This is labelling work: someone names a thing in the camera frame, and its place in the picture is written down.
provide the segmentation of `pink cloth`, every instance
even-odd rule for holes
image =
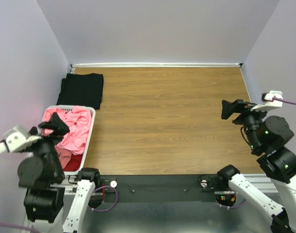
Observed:
[[[55,146],[55,149],[59,155],[59,160],[61,162],[62,168],[64,169],[71,159],[71,152],[58,146]]]
[[[59,108],[51,108],[45,112],[42,120],[48,121],[54,112],[57,113],[70,130],[69,133],[64,135],[64,139],[57,144],[57,147],[66,149],[73,154],[83,154],[92,121],[90,111],[80,106],[75,106],[69,112]],[[52,130],[45,130],[45,134],[50,132]]]

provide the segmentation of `wood grain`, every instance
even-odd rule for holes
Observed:
[[[221,101],[248,100],[239,68],[76,68],[104,75],[85,161],[101,174],[260,173]]]

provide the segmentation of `wall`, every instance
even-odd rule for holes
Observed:
[[[39,123],[56,103],[68,64],[35,0],[0,1],[0,140],[17,124],[29,129]],[[16,176],[23,158],[0,155],[0,221],[23,223],[25,190]]]
[[[279,0],[38,0],[72,64],[243,62]]]
[[[296,100],[296,0],[281,0],[242,67],[253,102],[265,90],[281,90]],[[296,106],[284,104],[272,114],[285,117],[295,133],[287,144],[296,154]]]

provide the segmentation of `white plastic basket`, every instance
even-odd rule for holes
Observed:
[[[59,108],[61,110],[69,112],[69,111],[73,110],[74,107],[75,107],[74,105],[53,105],[53,106],[50,106],[49,108],[47,108],[46,110],[51,109],[51,108]],[[85,106],[80,106],[80,107],[85,108],[90,111],[91,116],[92,116],[91,126],[90,126],[90,130],[89,130],[88,138],[86,140],[86,144],[85,144],[85,148],[84,148],[84,152],[83,152],[83,156],[82,156],[82,160],[81,160],[81,164],[80,164],[79,169],[77,171],[64,171],[65,176],[75,176],[83,168],[86,154],[88,152],[88,147],[89,147],[91,135],[92,135],[93,125],[94,125],[94,121],[95,121],[95,113],[96,113],[95,109],[91,108],[91,107],[85,107]]]

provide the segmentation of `screw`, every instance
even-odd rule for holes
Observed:
[[[201,186],[202,186],[203,188],[207,187],[207,181],[206,181],[206,180],[202,180],[202,181],[201,181]]]

